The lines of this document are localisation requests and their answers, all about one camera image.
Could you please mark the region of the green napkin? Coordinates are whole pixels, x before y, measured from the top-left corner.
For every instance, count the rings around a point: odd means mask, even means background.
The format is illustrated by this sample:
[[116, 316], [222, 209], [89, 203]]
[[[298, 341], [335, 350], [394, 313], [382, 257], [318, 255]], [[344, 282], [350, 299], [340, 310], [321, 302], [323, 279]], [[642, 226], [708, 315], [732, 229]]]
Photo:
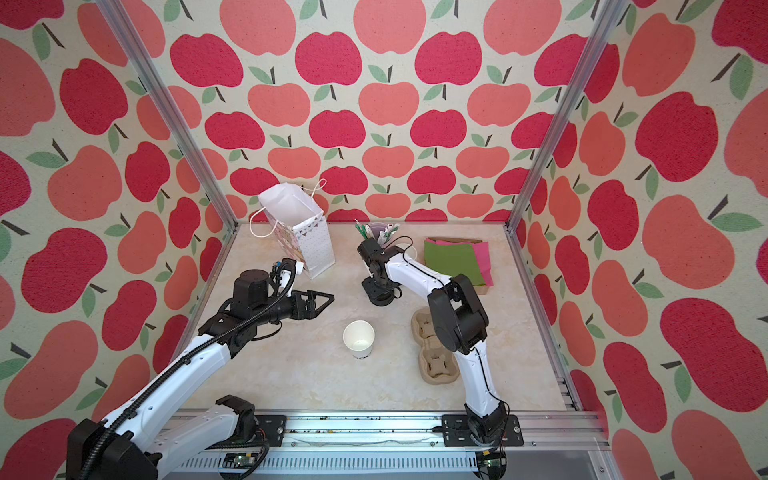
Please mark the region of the green napkin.
[[487, 285], [472, 244], [440, 244], [427, 239], [423, 253], [430, 269], [449, 277], [465, 275], [474, 286]]

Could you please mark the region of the black coffee cup lid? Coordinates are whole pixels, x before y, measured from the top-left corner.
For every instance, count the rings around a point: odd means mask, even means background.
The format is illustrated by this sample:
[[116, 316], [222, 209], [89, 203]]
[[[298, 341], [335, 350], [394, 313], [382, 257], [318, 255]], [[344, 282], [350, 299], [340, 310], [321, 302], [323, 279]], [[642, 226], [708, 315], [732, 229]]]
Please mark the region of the black coffee cup lid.
[[369, 301], [378, 307], [385, 307], [402, 295], [400, 284], [386, 280], [383, 284], [375, 278], [365, 278], [361, 285], [368, 296]]

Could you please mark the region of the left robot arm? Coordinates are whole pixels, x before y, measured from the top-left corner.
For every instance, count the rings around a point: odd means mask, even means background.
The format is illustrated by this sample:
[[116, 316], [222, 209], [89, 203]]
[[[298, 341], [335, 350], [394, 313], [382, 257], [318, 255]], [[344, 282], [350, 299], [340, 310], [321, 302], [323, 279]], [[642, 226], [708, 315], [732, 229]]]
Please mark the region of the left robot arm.
[[198, 330], [197, 337], [146, 387], [98, 421], [83, 420], [67, 439], [68, 479], [162, 479], [209, 448], [256, 448], [244, 454], [239, 478], [265, 461], [274, 439], [254, 405], [225, 395], [204, 413], [166, 434], [177, 410], [246, 346], [261, 340], [263, 325], [317, 318], [334, 296], [293, 287], [299, 267], [283, 259], [271, 270], [250, 269], [235, 280], [232, 296]]

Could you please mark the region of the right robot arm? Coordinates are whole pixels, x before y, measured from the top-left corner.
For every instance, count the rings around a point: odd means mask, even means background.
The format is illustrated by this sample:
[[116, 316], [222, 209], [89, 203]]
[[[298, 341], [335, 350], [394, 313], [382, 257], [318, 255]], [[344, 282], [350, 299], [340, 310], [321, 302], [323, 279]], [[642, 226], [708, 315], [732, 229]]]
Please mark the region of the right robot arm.
[[394, 244], [363, 240], [357, 252], [370, 272], [362, 281], [369, 300], [387, 306], [405, 287], [427, 302], [437, 339], [454, 354], [463, 380], [471, 438], [497, 446], [509, 418], [508, 404], [497, 396], [487, 355], [488, 315], [468, 277], [449, 277], [411, 258]]

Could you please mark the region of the aluminium front rail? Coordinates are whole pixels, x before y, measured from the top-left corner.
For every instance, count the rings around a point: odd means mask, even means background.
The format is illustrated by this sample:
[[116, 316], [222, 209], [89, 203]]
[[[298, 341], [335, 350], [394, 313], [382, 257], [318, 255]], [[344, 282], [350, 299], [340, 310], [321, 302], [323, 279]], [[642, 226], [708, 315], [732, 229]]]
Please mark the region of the aluminium front rail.
[[258, 411], [248, 440], [224, 407], [182, 409], [125, 438], [160, 479], [618, 479], [596, 415], [515, 412], [497, 447], [439, 411]]

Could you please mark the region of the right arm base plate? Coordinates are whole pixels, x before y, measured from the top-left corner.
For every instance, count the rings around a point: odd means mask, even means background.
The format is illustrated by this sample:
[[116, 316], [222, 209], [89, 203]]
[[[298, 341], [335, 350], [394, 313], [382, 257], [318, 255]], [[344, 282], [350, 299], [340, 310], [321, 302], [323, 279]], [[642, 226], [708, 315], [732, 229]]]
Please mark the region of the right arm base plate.
[[493, 449], [524, 445], [522, 429], [514, 415], [477, 419], [468, 415], [446, 414], [432, 432], [442, 435], [446, 447]]

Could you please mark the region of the left aluminium frame post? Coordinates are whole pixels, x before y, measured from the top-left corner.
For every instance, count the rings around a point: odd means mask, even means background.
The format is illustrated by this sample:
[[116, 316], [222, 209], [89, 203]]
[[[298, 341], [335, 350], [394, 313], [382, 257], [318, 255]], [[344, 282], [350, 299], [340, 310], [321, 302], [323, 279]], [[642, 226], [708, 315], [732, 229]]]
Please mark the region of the left aluminium frame post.
[[134, 27], [127, 10], [121, 1], [97, 1], [96, 4], [131, 61], [137, 76], [147, 87], [153, 103], [168, 126], [177, 146], [185, 155], [217, 214], [223, 221], [224, 229], [228, 232], [236, 232], [239, 228], [238, 219], [220, 188], [206, 157], [193, 138], [173, 95], [158, 73], [148, 50], [143, 45], [141, 36]]

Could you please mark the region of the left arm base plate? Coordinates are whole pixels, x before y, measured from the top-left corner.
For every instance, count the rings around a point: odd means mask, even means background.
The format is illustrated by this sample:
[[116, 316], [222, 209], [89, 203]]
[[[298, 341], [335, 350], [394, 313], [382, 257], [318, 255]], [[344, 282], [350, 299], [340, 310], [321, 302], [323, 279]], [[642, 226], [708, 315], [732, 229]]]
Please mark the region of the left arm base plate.
[[246, 420], [238, 420], [235, 432], [229, 438], [214, 443], [207, 450], [241, 449], [268, 445], [280, 447], [283, 443], [285, 415], [253, 415]]

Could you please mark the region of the pink cup holder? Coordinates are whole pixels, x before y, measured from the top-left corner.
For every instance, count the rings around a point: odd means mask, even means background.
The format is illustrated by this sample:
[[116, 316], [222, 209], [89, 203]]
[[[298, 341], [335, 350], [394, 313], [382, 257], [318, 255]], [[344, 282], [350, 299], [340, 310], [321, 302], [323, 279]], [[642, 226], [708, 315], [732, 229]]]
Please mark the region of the pink cup holder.
[[369, 223], [365, 226], [367, 235], [377, 241], [380, 246], [388, 243], [394, 224]]

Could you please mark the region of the white paper coffee cup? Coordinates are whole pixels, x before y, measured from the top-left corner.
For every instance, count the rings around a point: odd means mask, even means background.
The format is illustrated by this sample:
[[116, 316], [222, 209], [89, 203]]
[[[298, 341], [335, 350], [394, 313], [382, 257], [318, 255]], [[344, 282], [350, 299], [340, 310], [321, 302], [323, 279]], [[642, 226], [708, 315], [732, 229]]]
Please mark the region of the white paper coffee cup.
[[348, 324], [342, 334], [345, 347], [358, 360], [370, 356], [376, 338], [373, 326], [365, 320], [355, 320]]

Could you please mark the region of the stack of white paper cups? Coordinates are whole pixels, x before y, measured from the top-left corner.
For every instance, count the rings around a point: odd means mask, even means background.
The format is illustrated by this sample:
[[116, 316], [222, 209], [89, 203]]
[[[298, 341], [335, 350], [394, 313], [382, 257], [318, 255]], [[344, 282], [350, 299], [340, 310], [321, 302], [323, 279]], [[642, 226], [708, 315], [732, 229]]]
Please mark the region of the stack of white paper cups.
[[407, 257], [409, 257], [413, 261], [417, 261], [418, 260], [418, 250], [416, 249], [416, 247], [412, 243], [410, 243], [408, 245], [405, 245], [403, 247], [403, 250], [404, 250], [404, 254]]

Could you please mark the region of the white patterned gift bag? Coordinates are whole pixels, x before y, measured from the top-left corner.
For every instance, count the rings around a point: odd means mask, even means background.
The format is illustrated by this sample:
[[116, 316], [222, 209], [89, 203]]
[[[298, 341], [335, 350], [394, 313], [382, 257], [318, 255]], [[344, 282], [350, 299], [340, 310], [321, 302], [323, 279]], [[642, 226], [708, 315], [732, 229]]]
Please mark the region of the white patterned gift bag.
[[[258, 195], [261, 208], [249, 217], [248, 228], [256, 238], [274, 237], [288, 257], [303, 263], [303, 272], [314, 279], [335, 263], [328, 222], [315, 195], [327, 181], [320, 179], [307, 189], [292, 183], [274, 185]], [[267, 234], [257, 234], [253, 219], [264, 213], [271, 225]]]

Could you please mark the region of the aluminium frame post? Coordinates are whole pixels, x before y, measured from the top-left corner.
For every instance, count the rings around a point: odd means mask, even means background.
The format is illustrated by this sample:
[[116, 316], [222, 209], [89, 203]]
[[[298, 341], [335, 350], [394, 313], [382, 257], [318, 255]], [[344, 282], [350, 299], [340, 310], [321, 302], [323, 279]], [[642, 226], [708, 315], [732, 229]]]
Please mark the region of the aluminium frame post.
[[527, 207], [530, 206], [533, 193], [542, 178], [547, 163], [553, 158], [555, 147], [558, 145], [565, 128], [570, 121], [572, 112], [582, 99], [586, 84], [590, 80], [608, 41], [620, 20], [622, 12], [629, 5], [626, 0], [602, 1], [603, 8], [598, 12], [596, 22], [587, 38], [585, 47], [575, 66], [574, 73], [566, 85], [562, 99], [543, 139], [542, 146], [534, 156], [531, 169], [523, 184], [521, 193], [515, 200], [514, 207], [506, 222], [504, 231], [511, 237]]
[[153, 103], [168, 126], [177, 146], [185, 155], [217, 214], [223, 221], [224, 229], [228, 232], [236, 232], [239, 228], [238, 219], [220, 188], [206, 157], [193, 138], [173, 95], [158, 73], [148, 50], [143, 45], [141, 36], [134, 27], [127, 10], [121, 1], [97, 1], [96, 4], [131, 61], [137, 76], [147, 87]]

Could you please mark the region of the pink napkin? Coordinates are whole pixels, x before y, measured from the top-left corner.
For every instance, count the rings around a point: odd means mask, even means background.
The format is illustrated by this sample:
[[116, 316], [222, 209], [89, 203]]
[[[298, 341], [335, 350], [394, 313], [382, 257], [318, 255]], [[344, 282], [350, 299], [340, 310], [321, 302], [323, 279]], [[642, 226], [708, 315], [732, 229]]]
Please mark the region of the pink napkin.
[[445, 238], [437, 238], [437, 237], [427, 238], [427, 239], [431, 239], [432, 241], [437, 241], [440, 244], [446, 244], [446, 243], [472, 244], [474, 246], [475, 254], [476, 254], [477, 260], [478, 260], [478, 262], [480, 264], [480, 268], [482, 270], [482, 274], [483, 274], [483, 276], [485, 278], [485, 281], [487, 283], [486, 286], [475, 286], [475, 287], [488, 287], [488, 288], [490, 288], [490, 287], [492, 287], [494, 285], [493, 277], [492, 277], [492, 264], [491, 264], [491, 258], [490, 258], [490, 248], [489, 248], [489, 243], [488, 242], [480, 241], [480, 240], [473, 240], [473, 239], [445, 239]]

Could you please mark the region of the right aluminium frame post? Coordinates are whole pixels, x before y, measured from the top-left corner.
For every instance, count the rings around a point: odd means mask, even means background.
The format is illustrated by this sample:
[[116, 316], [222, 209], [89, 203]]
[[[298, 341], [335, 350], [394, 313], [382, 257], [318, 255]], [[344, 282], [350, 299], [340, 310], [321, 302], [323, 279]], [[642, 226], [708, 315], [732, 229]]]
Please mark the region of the right aluminium frame post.
[[574, 73], [566, 85], [562, 99], [543, 139], [542, 146], [534, 156], [531, 169], [523, 184], [521, 193], [515, 200], [514, 207], [506, 222], [504, 231], [511, 237], [527, 207], [530, 206], [533, 193], [542, 178], [547, 163], [553, 158], [555, 147], [558, 145], [565, 128], [570, 121], [572, 112], [582, 99], [586, 84], [590, 80], [608, 41], [620, 20], [622, 12], [629, 5], [626, 0], [602, 1], [603, 8], [598, 12], [596, 22], [587, 38], [585, 47], [575, 66]]

